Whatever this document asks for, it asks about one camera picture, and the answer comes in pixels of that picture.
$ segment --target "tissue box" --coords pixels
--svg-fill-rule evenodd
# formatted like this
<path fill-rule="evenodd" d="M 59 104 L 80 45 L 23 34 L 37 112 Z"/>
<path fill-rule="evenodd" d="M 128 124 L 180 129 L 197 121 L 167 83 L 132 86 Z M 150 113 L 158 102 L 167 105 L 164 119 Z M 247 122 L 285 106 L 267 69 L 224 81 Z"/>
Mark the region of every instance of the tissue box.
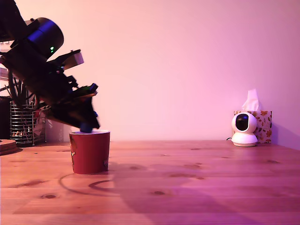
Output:
<path fill-rule="evenodd" d="M 254 132 L 258 143 L 271 143 L 272 137 L 272 111 L 247 111 L 254 115 L 257 127 Z"/>

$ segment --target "cup rim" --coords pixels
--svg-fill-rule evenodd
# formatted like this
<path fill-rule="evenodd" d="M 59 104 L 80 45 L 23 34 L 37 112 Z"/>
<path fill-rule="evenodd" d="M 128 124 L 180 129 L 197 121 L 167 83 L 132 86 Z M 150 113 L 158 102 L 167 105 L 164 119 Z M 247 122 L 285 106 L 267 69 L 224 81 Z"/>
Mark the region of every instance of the cup rim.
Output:
<path fill-rule="evenodd" d="M 100 135 L 100 134 L 107 134 L 107 133 L 110 133 L 109 130 L 92 130 L 91 133 L 84 133 L 84 132 L 81 132 L 81 131 L 74 131 L 74 132 L 71 132 L 70 134 L 71 135 Z"/>

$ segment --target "wooden board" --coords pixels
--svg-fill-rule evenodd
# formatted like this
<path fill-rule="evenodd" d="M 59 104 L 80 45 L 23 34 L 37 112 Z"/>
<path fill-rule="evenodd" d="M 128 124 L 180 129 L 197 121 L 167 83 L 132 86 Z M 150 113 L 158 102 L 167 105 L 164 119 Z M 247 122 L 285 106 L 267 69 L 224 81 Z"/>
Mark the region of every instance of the wooden board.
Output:
<path fill-rule="evenodd" d="M 2 225 L 300 224 L 300 151 L 231 141 L 111 142 L 109 172 L 69 145 L 1 156 Z"/>
<path fill-rule="evenodd" d="M 11 154 L 18 151 L 15 140 L 2 139 L 0 142 L 0 156 Z"/>

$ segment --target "white camera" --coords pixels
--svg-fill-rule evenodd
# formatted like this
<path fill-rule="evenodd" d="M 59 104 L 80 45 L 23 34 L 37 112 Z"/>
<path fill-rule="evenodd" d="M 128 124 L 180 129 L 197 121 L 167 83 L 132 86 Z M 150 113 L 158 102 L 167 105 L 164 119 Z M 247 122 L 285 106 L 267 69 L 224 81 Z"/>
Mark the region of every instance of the white camera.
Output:
<path fill-rule="evenodd" d="M 257 138 L 253 134 L 256 129 L 256 118 L 248 113 L 241 112 L 234 116 L 231 125 L 234 130 L 234 135 L 231 141 L 235 146 L 240 147 L 253 147 L 257 143 Z"/>

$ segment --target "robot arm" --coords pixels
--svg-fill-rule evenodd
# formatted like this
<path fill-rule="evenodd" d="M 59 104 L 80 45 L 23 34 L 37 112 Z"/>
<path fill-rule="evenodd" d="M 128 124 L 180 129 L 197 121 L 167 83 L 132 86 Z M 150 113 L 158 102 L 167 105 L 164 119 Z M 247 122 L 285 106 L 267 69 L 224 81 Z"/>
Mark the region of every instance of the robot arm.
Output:
<path fill-rule="evenodd" d="M 16 104 L 13 74 L 41 100 L 37 107 L 49 119 L 84 132 L 100 127 L 92 107 L 98 86 L 93 83 L 79 88 L 73 76 L 64 75 L 65 69 L 83 63 L 80 50 L 48 61 L 64 42 L 60 28 L 53 21 L 46 18 L 24 21 L 13 0 L 0 0 L 0 41 L 11 40 L 14 40 L 11 49 L 1 53 L 0 63 L 9 70 L 9 87 Z"/>

